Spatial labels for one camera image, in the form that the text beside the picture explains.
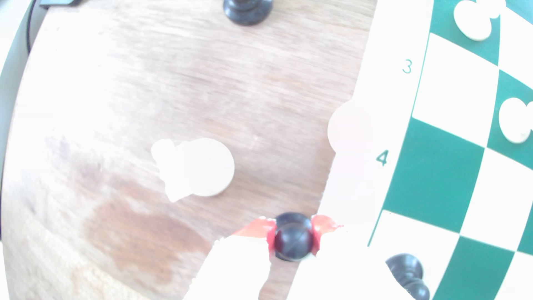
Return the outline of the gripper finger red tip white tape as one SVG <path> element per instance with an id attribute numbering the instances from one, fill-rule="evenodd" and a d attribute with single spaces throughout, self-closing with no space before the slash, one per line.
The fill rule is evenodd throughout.
<path id="1" fill-rule="evenodd" d="M 274 255 L 276 220 L 258 217 L 217 240 L 183 299 L 258 299 Z"/>
<path id="2" fill-rule="evenodd" d="M 288 299 L 412 299 L 354 230 L 313 215 L 314 259 L 302 262 Z"/>

